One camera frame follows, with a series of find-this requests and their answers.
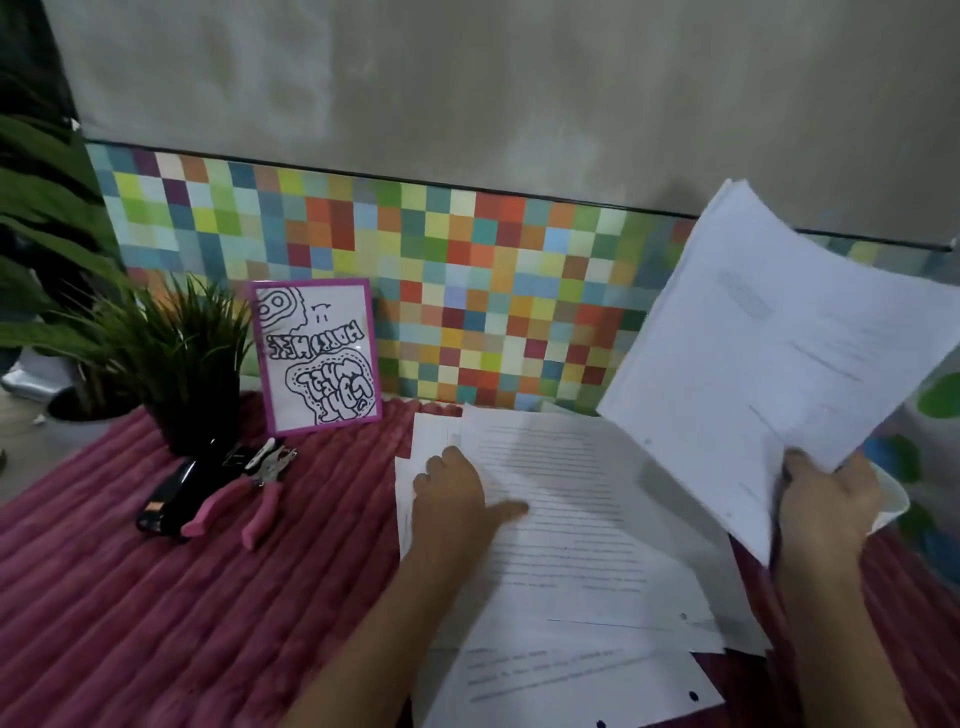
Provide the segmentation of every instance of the paper held in hand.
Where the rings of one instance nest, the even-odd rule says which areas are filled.
[[[958,342],[960,288],[835,255],[727,182],[598,411],[768,564],[784,449],[834,470]]]

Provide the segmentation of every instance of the pink frame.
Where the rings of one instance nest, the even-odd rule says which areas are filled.
[[[367,299],[367,335],[370,339],[370,364],[373,371],[373,389],[376,392],[376,409],[372,415],[356,420],[346,420],[339,423],[330,423],[329,425],[310,425],[308,427],[297,427],[296,429],[286,429],[282,432],[277,432],[276,421],[274,420],[274,399],[270,393],[270,378],[267,376],[267,357],[264,352],[266,347],[263,340],[263,330],[260,327],[260,319],[256,315],[256,292],[261,288],[310,288],[317,285],[340,287],[359,285],[364,289],[364,294]],[[383,393],[380,392],[380,371],[376,357],[376,336],[373,332],[373,297],[368,279],[254,280],[250,283],[249,301],[251,305],[251,318],[253,320],[253,341],[256,345],[256,360],[260,364],[260,382],[263,384],[263,399],[267,411],[267,431],[271,435],[276,437],[301,435],[306,432],[316,432],[321,429],[361,425],[362,423],[372,423],[383,419]]]

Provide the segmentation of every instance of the black plant pot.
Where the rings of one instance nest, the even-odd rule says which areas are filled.
[[[213,441],[226,450],[239,434],[240,377],[234,374],[223,386],[192,393],[186,405],[161,401],[146,408],[175,455],[197,457]]]

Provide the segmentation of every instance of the gray wall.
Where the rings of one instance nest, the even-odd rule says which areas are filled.
[[[91,138],[960,231],[956,0],[46,0]]]

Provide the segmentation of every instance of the flower pot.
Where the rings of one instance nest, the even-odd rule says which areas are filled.
[[[68,448],[78,449],[100,438],[113,423],[126,417],[130,409],[129,406],[123,406],[117,411],[108,412],[103,419],[89,420],[80,405],[77,391],[67,387],[47,402],[43,414],[49,435]]]
[[[159,401],[146,408],[175,455],[196,457],[214,440],[229,447],[239,433],[240,377],[234,374],[224,386],[194,393],[186,405]]]

